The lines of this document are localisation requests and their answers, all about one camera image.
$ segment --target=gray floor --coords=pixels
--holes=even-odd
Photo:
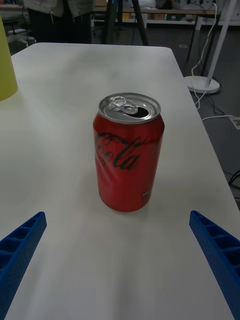
[[[95,27],[96,35],[93,37],[94,43],[100,42],[101,27]],[[201,30],[196,34],[193,44],[193,51],[188,64],[186,57],[187,48],[181,48],[180,45],[190,44],[191,29],[188,28],[147,28],[147,37],[151,46],[168,47],[173,50],[178,65],[184,76],[191,74],[191,68],[197,63],[199,44],[204,44],[207,30]],[[126,27],[116,36],[115,44],[118,45],[142,45],[138,30],[134,31],[133,27]],[[222,85],[219,94],[213,95],[215,104],[226,114],[240,117],[240,30],[229,30],[224,41],[223,48],[217,63],[214,76]],[[21,44],[10,44],[11,53],[21,50]],[[210,105],[208,98],[203,98],[199,114],[202,118],[214,116],[213,107]],[[204,122],[206,131],[211,140],[212,146],[216,152],[222,170],[234,173],[240,170],[240,130],[236,130],[228,118],[211,119]],[[231,175],[225,173],[227,180]],[[235,197],[240,197],[240,190],[232,188]]]

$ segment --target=coca-cola can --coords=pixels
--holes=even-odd
[[[150,199],[164,133],[159,103],[142,94],[104,98],[93,121],[95,162],[101,200],[132,212]]]

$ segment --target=pull tab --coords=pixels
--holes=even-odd
[[[125,114],[134,115],[138,112],[138,107],[123,96],[115,96],[112,99],[112,106],[119,108]]]

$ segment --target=person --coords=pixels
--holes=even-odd
[[[23,0],[36,42],[92,42],[94,0]]]

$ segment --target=black stand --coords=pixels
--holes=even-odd
[[[132,5],[134,8],[137,27],[140,32],[141,41],[144,46],[148,46],[148,38],[146,34],[146,30],[144,28],[144,21],[141,14],[141,9],[139,6],[139,0],[132,0]],[[117,17],[118,28],[122,28],[123,26],[123,0],[108,0],[106,6],[106,18],[102,33],[101,43],[103,45],[112,44],[114,41],[114,27],[115,27],[115,19]]]

